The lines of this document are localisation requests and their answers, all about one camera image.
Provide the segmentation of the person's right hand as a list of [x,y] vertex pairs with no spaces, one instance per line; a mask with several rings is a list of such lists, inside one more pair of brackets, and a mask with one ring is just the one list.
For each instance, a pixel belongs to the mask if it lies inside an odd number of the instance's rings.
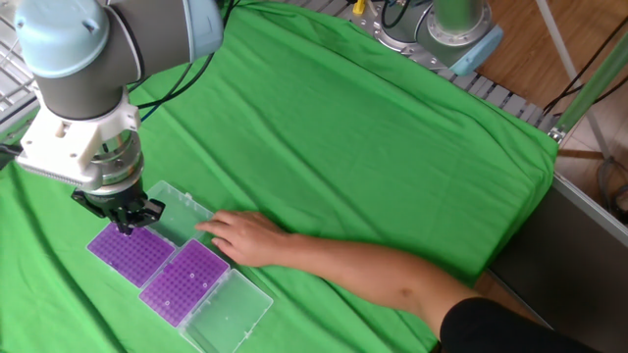
[[291,234],[258,212],[220,210],[195,228],[213,235],[211,242],[236,263],[248,267],[277,265]]

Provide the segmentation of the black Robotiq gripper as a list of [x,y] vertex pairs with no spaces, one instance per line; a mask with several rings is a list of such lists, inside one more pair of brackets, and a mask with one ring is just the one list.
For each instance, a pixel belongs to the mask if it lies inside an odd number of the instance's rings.
[[157,223],[166,208],[159,200],[147,199],[141,180],[111,194],[87,193],[76,188],[71,198],[98,218],[108,218],[124,235],[131,235],[136,227]]

